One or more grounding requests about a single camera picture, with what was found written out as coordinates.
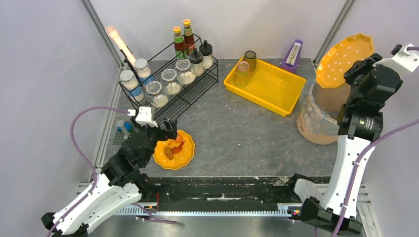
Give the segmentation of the yellow plate with sushi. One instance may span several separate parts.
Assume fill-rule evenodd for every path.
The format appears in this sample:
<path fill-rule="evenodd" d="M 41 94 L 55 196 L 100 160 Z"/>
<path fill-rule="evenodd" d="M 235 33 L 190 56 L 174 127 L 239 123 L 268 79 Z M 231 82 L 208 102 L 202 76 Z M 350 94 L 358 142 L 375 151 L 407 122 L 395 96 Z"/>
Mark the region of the yellow plate with sushi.
<path fill-rule="evenodd" d="M 344 73 L 356 61 L 362 61 L 375 52 L 373 39 L 364 34 L 346 37 L 320 61 L 316 71 L 316 83 L 322 88 L 337 88 L 345 83 Z"/>

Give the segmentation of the yellow plate with chicken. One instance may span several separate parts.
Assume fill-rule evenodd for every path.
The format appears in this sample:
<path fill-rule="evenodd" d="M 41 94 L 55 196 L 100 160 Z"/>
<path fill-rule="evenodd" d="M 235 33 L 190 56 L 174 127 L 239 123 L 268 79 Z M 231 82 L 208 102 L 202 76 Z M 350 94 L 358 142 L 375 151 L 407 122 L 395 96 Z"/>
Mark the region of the yellow plate with chicken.
<path fill-rule="evenodd" d="M 157 143 L 153 157 L 154 157 L 154 161 L 158 165 L 160 165 L 163 169 L 178 170 L 182 167 L 185 167 L 194 157 L 195 143 L 192 137 L 183 130 L 178 130 L 177 134 L 178 133 L 183 136 L 185 143 L 180 153 L 173 154 L 174 157 L 172 160 L 169 160 L 166 157 L 164 153 L 164 148 L 165 147 L 173 148 L 175 146 L 177 147 L 180 143 L 174 143 L 170 146 L 168 145 L 169 140 L 159 141 Z"/>

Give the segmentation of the glass jar back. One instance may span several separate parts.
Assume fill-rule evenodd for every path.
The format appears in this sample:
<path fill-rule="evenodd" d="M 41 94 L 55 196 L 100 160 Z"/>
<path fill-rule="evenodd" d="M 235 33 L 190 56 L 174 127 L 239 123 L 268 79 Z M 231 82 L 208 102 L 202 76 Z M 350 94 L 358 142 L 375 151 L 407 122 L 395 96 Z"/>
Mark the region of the glass jar back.
<path fill-rule="evenodd" d="M 168 97 L 163 91 L 163 86 L 158 81 L 152 81 L 146 85 L 146 92 L 151 105 L 155 108 L 161 108 L 168 103 Z"/>

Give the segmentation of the glass jar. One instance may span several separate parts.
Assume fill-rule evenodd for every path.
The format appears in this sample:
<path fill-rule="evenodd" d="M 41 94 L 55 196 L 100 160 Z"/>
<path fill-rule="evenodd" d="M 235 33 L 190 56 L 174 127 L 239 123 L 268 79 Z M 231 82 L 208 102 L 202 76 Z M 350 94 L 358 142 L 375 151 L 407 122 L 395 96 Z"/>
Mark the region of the glass jar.
<path fill-rule="evenodd" d="M 167 95 L 176 95 L 181 91 L 181 84 L 178 82 L 178 75 L 174 69 L 163 70 L 161 78 Z"/>
<path fill-rule="evenodd" d="M 179 82 L 182 85 L 191 84 L 196 75 L 191 71 L 191 62 L 188 59 L 180 59 L 176 62 L 175 68 L 179 75 Z"/>
<path fill-rule="evenodd" d="M 158 81 L 152 81 L 146 85 L 146 92 L 151 105 L 155 108 L 161 108 L 168 103 L 168 97 L 163 91 L 163 86 Z"/>

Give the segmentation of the glass jar front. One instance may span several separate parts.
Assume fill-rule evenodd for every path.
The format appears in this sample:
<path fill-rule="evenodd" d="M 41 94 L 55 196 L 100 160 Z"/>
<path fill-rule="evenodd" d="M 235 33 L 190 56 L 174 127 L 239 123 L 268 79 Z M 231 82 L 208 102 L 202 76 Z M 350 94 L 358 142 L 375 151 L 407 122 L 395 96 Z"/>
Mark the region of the glass jar front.
<path fill-rule="evenodd" d="M 161 78 L 167 95 L 176 95 L 181 91 L 181 84 L 178 82 L 178 75 L 174 69 L 163 70 Z"/>

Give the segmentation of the blue band spice jar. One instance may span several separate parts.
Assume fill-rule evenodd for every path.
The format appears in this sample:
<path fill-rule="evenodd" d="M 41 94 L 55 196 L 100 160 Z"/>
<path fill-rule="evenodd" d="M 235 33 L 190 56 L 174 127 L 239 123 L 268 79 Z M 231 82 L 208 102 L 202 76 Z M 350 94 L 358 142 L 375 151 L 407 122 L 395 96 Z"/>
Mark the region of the blue band spice jar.
<path fill-rule="evenodd" d="M 119 79 L 122 85 L 131 93 L 131 97 L 136 101 L 141 101 L 144 98 L 144 93 L 139 85 L 139 82 L 131 70 L 124 70 L 120 73 Z"/>
<path fill-rule="evenodd" d="M 140 81 L 143 85 L 147 85 L 150 82 L 154 81 L 151 68 L 146 59 L 144 58 L 137 59 L 134 63 L 134 68 L 137 71 L 137 74 L 140 77 Z"/>

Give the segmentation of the black cap shaker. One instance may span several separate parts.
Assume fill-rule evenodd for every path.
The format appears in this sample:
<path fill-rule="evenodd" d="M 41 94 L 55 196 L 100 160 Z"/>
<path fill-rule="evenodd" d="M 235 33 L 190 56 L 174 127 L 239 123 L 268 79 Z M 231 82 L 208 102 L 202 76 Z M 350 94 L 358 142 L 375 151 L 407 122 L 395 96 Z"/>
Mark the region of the black cap shaker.
<path fill-rule="evenodd" d="M 203 67 L 209 69 L 213 65 L 213 47 L 207 40 L 204 40 L 199 47 L 199 51 L 203 55 Z"/>
<path fill-rule="evenodd" d="M 201 76 L 204 73 L 203 66 L 203 54 L 196 48 L 189 54 L 189 60 L 191 62 L 191 71 L 196 77 Z"/>

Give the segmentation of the green label sauce bottle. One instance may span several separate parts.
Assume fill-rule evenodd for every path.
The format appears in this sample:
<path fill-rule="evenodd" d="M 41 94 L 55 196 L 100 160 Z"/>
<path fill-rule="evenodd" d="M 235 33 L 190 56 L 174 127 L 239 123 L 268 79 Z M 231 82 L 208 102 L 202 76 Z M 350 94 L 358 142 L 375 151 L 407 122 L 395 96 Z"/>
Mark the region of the green label sauce bottle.
<path fill-rule="evenodd" d="M 175 26 L 173 28 L 174 33 L 174 50 L 178 60 L 187 59 L 186 43 L 181 33 L 181 28 Z"/>

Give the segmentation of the pink glass cup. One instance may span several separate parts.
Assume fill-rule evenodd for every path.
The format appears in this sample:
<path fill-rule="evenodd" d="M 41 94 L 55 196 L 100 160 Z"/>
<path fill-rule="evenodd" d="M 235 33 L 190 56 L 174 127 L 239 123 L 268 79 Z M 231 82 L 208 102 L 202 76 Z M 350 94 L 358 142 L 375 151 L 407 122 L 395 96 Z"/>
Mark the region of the pink glass cup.
<path fill-rule="evenodd" d="M 249 70 L 250 70 L 249 64 L 246 61 L 240 61 L 236 68 L 236 76 L 249 78 Z"/>

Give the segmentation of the red label sauce bottle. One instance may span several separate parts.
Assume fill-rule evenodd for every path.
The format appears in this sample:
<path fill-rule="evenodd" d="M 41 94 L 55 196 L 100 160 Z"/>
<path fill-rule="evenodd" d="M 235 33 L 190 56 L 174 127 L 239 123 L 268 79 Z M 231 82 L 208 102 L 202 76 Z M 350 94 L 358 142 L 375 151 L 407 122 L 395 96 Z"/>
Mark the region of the red label sauce bottle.
<path fill-rule="evenodd" d="M 195 38 L 194 38 L 190 19 L 184 19 L 183 25 L 184 25 L 184 32 L 183 32 L 184 42 L 187 47 L 186 53 L 187 55 L 189 55 L 195 49 Z"/>

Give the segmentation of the dark glass cup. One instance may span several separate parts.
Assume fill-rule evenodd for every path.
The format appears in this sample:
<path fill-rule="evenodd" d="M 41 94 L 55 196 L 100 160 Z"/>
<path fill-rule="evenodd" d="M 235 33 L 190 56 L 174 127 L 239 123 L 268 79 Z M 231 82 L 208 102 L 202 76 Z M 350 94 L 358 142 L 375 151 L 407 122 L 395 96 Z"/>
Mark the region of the dark glass cup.
<path fill-rule="evenodd" d="M 252 77 L 256 71 L 257 56 L 253 50 L 248 50 L 244 53 L 243 60 L 249 64 L 249 76 Z"/>

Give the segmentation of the green glass cup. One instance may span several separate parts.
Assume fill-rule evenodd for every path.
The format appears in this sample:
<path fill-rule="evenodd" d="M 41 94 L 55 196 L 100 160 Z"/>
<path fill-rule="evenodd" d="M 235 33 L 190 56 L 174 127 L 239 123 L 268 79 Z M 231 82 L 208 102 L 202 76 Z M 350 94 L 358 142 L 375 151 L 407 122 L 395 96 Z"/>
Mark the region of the green glass cup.
<path fill-rule="evenodd" d="M 249 84 L 249 78 L 236 76 L 235 78 L 233 78 L 233 84 L 238 88 L 244 88 Z"/>

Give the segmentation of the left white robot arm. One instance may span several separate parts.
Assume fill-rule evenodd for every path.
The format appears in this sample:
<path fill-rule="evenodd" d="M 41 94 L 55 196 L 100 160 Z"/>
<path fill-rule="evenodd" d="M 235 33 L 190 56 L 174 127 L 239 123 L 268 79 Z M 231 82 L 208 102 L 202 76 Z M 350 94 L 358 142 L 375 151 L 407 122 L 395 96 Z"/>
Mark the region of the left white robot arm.
<path fill-rule="evenodd" d="M 140 125 L 122 143 L 96 175 L 96 180 L 69 205 L 41 218 L 52 237 L 86 237 L 123 207 L 155 194 L 155 185 L 141 169 L 148 165 L 159 141 L 177 137 L 177 120 L 164 120 L 165 128 Z"/>

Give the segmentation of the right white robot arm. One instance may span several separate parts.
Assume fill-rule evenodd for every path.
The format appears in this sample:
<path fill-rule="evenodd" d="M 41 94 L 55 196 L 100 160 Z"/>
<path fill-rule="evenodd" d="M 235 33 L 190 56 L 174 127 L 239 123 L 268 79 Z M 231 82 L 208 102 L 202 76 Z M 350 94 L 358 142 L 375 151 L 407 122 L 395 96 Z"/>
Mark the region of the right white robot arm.
<path fill-rule="evenodd" d="M 382 132 L 381 109 L 402 86 L 401 76 L 418 65 L 419 58 L 412 52 L 397 52 L 386 59 L 373 54 L 345 72 L 351 90 L 337 119 L 338 151 L 326 191 L 319 191 L 306 176 L 295 174 L 290 179 L 292 195 L 302 202 L 302 222 L 334 237 L 361 232 L 356 216 L 363 173 L 375 146 L 388 137 Z"/>

